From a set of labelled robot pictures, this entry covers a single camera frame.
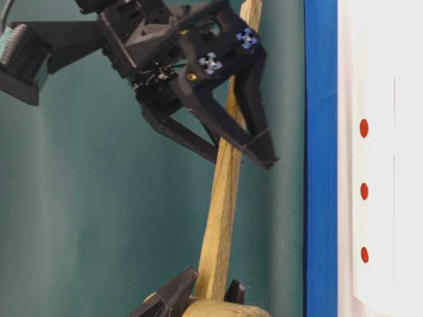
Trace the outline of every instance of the red dot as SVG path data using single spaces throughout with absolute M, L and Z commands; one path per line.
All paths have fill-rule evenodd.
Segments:
M 369 252 L 365 247 L 362 248 L 362 260 L 364 263 L 368 263 L 369 261 Z
M 363 119 L 360 123 L 360 133 L 362 137 L 367 137 L 369 134 L 369 124 L 366 119 Z
M 360 192 L 362 193 L 363 200 L 366 200 L 367 197 L 369 197 L 369 188 L 366 183 L 362 184 L 362 187 L 360 188 Z

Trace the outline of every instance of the white panel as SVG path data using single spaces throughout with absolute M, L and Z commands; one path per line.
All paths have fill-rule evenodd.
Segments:
M 393 305 L 394 78 L 369 76 L 357 83 L 352 106 L 353 294 L 378 314 Z M 369 133 L 363 138 L 360 122 Z M 367 199 L 360 188 L 366 183 Z M 362 260 L 365 247 L 369 261 Z
M 397 77 L 396 88 L 395 317 L 415 317 L 423 316 L 421 72 L 402 71 Z

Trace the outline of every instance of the wire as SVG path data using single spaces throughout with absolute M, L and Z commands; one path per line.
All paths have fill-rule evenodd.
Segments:
M 5 6 L 3 7 L 3 10 L 1 11 L 1 16 L 0 16 L 0 35 L 2 35 L 3 32 L 6 29 L 7 16 L 9 15 L 9 12 L 11 11 L 14 2 L 15 2 L 15 0 L 8 0 L 6 2 L 6 4 L 5 4 Z

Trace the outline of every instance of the black 3d-printed part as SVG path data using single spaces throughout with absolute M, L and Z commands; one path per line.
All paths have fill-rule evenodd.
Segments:
M 181 317 L 194 288 L 198 272 L 189 267 L 160 287 L 127 317 Z
M 261 168 L 277 161 L 259 89 L 266 52 L 228 0 L 169 7 L 163 0 L 76 2 L 84 13 L 97 12 L 98 20 L 11 24 L 14 33 L 0 63 L 6 80 L 1 89 L 36 104 L 33 82 L 46 58 L 52 74 L 101 48 L 130 82 L 155 131 L 211 162 L 221 137 Z M 213 98 L 213 90 L 233 75 L 247 129 Z M 181 108 L 200 121 L 211 141 L 172 118 Z
M 225 302 L 244 305 L 247 289 L 247 286 L 234 279 L 225 293 Z
M 50 51 L 50 45 L 37 33 L 20 24 L 9 37 L 0 63 L 11 75 L 32 85 Z
M 75 0 L 79 6 L 81 13 L 88 14 L 93 12 L 100 12 L 105 7 L 118 2 L 118 0 Z

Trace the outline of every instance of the teal backdrop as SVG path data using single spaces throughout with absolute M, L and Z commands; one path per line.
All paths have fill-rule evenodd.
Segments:
M 94 18 L 74 1 L 16 0 L 11 13 Z M 302 1 L 264 2 L 262 91 L 281 159 L 244 161 L 229 272 L 275 317 L 303 312 L 303 25 Z M 142 120 L 100 52 L 51 76 L 39 108 L 1 93 L 0 316 L 125 316 L 198 265 L 212 179 L 212 164 Z

